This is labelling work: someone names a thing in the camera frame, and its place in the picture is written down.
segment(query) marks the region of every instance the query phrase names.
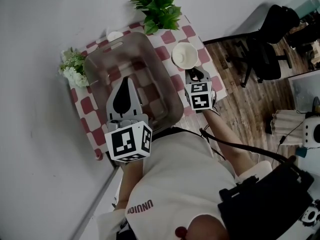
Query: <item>wooden floor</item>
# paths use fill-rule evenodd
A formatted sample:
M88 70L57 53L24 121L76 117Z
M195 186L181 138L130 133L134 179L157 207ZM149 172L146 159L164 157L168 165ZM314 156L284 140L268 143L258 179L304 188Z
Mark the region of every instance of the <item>wooden floor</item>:
M245 76L246 64L228 63L225 60L228 55L242 57L241 48L235 46L235 43L240 40L245 44L245 38L242 38L206 45L228 93L227 97L217 102L216 108L244 144L276 152L279 139L265 132L266 120L277 110L294 109L289 82L287 78L281 78L258 83L252 71L246 88L242 88L240 83ZM273 47L277 55L283 55L283 49L286 49L291 59L292 69L289 69L286 61L279 62L282 75L289 77L308 71L306 59L292 50L285 39ZM200 127L203 128L206 125L207 122L201 113L182 118L177 124L197 133ZM219 151L216 143L212 143L211 146ZM279 153L288 157L294 155L295 150L296 146L281 145ZM251 154L251 157L254 161L258 161L256 154ZM259 159L271 161L264 156L260 156Z

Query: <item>white t-shirt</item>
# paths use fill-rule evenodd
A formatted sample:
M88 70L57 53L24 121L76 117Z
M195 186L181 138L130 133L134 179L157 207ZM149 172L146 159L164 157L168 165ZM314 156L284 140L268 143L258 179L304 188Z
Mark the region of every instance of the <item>white t-shirt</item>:
M213 158L200 136L179 132L156 139L126 209L97 218L99 239L115 240L124 218L138 240L177 240L176 228L187 229L199 215L211 215L224 224L219 191L234 188L238 180L251 175L261 179L271 170L270 163L263 161L238 178L229 162Z

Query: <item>white plant pot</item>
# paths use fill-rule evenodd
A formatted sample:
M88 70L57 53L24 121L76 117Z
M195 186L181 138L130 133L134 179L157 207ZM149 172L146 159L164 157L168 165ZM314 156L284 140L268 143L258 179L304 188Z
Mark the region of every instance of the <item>white plant pot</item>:
M164 29L164 28L158 29L158 31L153 33L153 35L156 36L156 37L160 37L167 31L170 31L170 29Z

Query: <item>black office chair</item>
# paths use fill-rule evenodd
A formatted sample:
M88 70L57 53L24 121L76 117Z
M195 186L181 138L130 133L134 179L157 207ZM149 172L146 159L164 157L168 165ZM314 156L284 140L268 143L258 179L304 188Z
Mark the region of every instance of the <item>black office chair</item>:
M299 23L300 19L294 10L273 5L269 9L261 29L248 35L246 40L248 50L241 41L236 44L237 47L242 47L243 57L229 56L226 61L247 63L245 79L241 83L243 88L246 87L252 68L259 83L262 83L263 80L274 80L281 77L278 62L280 60L287 61L289 68L292 68L287 51L284 49L284 55L277 56L270 44L278 43L290 29L297 27Z

